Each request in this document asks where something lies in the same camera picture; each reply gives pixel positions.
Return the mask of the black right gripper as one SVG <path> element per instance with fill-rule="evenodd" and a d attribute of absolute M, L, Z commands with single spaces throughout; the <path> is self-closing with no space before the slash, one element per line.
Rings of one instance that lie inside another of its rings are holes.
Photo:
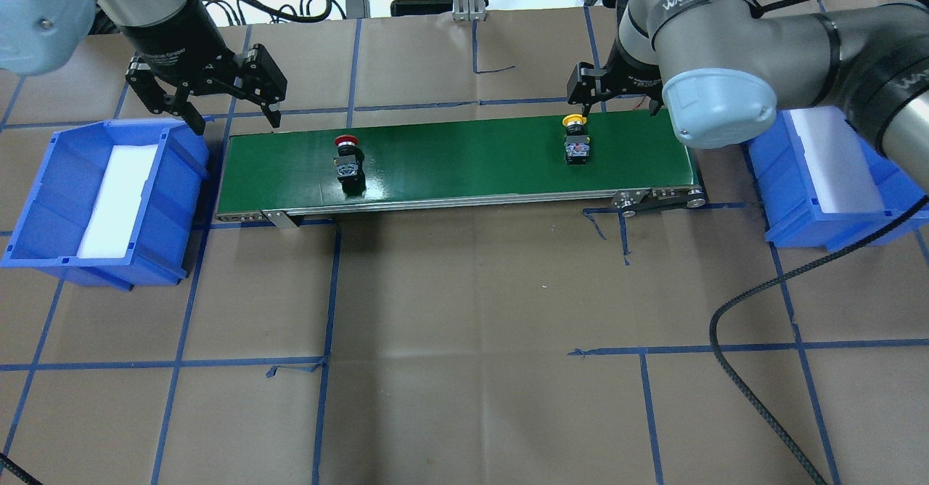
<path fill-rule="evenodd" d="M 568 78 L 567 101 L 569 105 L 580 105 L 582 115 L 589 115 L 598 102 L 623 95 L 647 96 L 649 108 L 665 104 L 658 66 L 631 55 L 617 36 L 603 68 L 578 62 Z"/>

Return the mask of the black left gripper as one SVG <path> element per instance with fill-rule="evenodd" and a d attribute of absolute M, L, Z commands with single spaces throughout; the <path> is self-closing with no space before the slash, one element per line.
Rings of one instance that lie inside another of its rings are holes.
<path fill-rule="evenodd" d="M 238 68 L 218 26 L 200 0 L 99 0 L 103 11 L 136 51 L 126 82 L 152 114 L 181 118 L 199 136 L 206 120 L 190 96 L 233 95 Z M 279 104 L 287 78 L 261 43 L 243 54 L 245 98 L 257 104 L 272 128 L 281 127 Z"/>

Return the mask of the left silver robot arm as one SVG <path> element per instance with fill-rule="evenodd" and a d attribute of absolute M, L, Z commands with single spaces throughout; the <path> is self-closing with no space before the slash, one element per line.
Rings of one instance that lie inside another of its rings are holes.
<path fill-rule="evenodd" d="M 99 13 L 135 49 L 126 82 L 150 113 L 175 115 L 202 134 L 205 118 L 190 98 L 228 94 L 281 124 L 281 68 L 259 43 L 235 54 L 202 0 L 2 0 L 2 68 L 20 76 L 62 68 Z"/>

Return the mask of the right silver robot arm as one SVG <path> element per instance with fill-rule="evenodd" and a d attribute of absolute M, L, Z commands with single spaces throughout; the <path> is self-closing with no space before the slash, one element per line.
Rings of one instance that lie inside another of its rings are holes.
<path fill-rule="evenodd" d="M 607 64 L 577 65 L 568 102 L 647 95 L 699 150 L 757 137 L 783 109 L 838 107 L 926 188 L 927 0 L 769 18 L 809 1 L 628 0 Z"/>

